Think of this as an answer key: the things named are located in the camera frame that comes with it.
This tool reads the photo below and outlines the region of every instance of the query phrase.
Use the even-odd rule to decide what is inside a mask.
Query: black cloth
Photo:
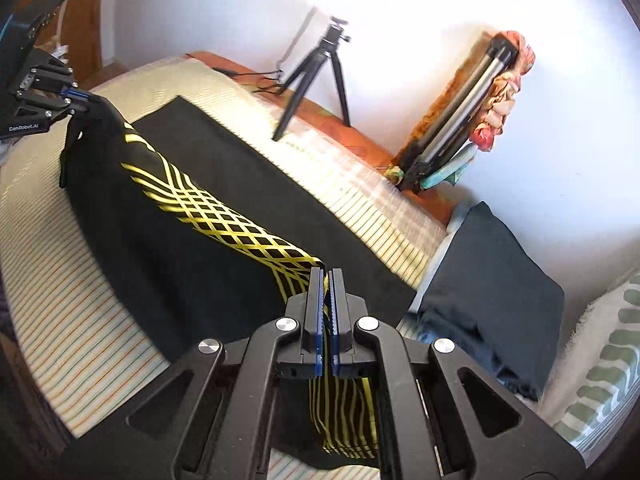
[[[512,392],[540,398],[558,350],[564,292],[484,202],[453,237],[420,309],[426,332],[457,343]]]
[[[122,118],[77,123],[61,160],[66,190],[84,236],[118,299],[170,361],[205,337],[250,336],[284,313],[271,270],[196,232],[145,196],[122,163],[155,174],[157,157]],[[369,313],[396,325],[415,291],[306,190],[182,98],[140,119],[136,131],[216,199],[306,251],[340,267],[347,291]],[[317,468],[357,460],[328,455],[308,412],[306,381],[284,381],[274,446]],[[374,465],[374,462],[363,462]]]

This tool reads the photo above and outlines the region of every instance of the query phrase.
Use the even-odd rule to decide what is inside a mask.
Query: white wall
[[[116,0],[100,2],[100,50],[103,66],[113,63],[116,59],[115,12]]]
[[[133,67],[210,50],[271,70],[303,0],[116,0],[115,55]],[[619,0],[366,0],[340,49],[352,122],[398,149],[485,25],[526,35],[538,60],[494,150],[460,186],[486,200],[584,306],[640,259],[640,34]],[[316,43],[316,16],[285,65]],[[331,71],[309,97],[338,113]]]

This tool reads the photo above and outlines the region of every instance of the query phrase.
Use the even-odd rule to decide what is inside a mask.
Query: pillow
[[[564,292],[484,202],[471,208],[422,298],[423,342],[447,337],[514,393],[538,400]]]
[[[533,410],[573,444],[587,465],[619,428],[640,392],[640,262],[592,303]]]

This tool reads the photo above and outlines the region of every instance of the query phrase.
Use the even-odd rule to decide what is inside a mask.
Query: black pillow
[[[540,398],[556,358],[564,291],[484,202],[456,232],[420,309],[423,335],[450,338],[512,392]]]

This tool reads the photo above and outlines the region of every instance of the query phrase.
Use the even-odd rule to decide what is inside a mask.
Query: black and yellow garment
[[[68,145],[66,190],[82,232],[169,361],[281,316],[316,265],[342,268],[348,292],[389,324],[411,303],[413,289],[330,211],[184,99],[133,127],[113,110]],[[325,376],[285,382],[273,445],[317,468],[371,464],[367,381]]]

